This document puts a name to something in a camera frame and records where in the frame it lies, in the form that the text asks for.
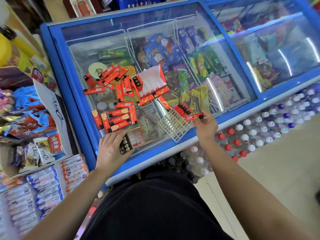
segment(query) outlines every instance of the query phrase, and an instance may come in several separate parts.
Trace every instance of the wire basket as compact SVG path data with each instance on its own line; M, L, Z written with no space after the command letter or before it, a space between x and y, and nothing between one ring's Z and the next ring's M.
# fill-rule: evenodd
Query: wire basket
M178 142L192 128L192 122L185 121L177 111L170 110L158 125L174 140Z

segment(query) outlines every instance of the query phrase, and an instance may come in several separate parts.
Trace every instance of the person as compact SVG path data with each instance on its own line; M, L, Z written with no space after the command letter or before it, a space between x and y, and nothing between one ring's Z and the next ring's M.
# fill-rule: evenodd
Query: person
M249 239L315 237L269 191L215 142L218 123L210 113L194 120L201 147ZM23 240L72 240L106 180L132 155L119 145L128 130L101 138L97 165L89 176ZM152 166L116 185L102 200L81 239L232 239L187 177Z

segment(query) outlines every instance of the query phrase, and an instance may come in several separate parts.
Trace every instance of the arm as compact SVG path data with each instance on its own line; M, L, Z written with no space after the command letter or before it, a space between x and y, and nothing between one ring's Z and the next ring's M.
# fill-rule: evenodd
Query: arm
M218 123L210 113L196 117L197 136L205 150L224 196L247 236L259 240L315 237L258 181L215 142Z
M103 184L134 152L130 150L122 155L119 151L128 131L109 133L100 139L96 169L22 240L72 240L75 237Z

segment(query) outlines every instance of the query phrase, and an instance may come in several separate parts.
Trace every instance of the glass freezer lid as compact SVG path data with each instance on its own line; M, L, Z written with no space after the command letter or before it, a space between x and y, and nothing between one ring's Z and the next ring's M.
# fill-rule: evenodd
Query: glass freezer lid
M211 5L238 47L260 92L320 64L318 34L294 0Z
M233 51L199 3L161 8L62 28L83 89L89 88L85 74L99 78L110 65L126 67L130 77L161 65L170 88L163 98L172 107L185 101L195 113L204 109L220 116L256 99ZM86 99L103 113L114 110L117 95L106 88ZM167 111L156 99L143 106L138 100L136 94L124 96L137 111L138 124L130 127L141 126L146 140L141 151L168 138L158 125Z

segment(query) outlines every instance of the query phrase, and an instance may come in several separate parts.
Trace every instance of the blue freezer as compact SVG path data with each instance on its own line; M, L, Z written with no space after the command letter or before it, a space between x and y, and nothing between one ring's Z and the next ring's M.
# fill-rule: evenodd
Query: blue freezer
M114 64L133 76L161 65L166 101L210 110L224 129L320 79L319 32L305 0L183 0L41 26L90 170L105 134L91 111L113 111L117 97L111 89L84 95L87 73L96 79ZM135 107L138 124L130 127L141 127L146 145L106 185L197 142L194 128L178 142L164 132L158 122L167 112L156 99Z

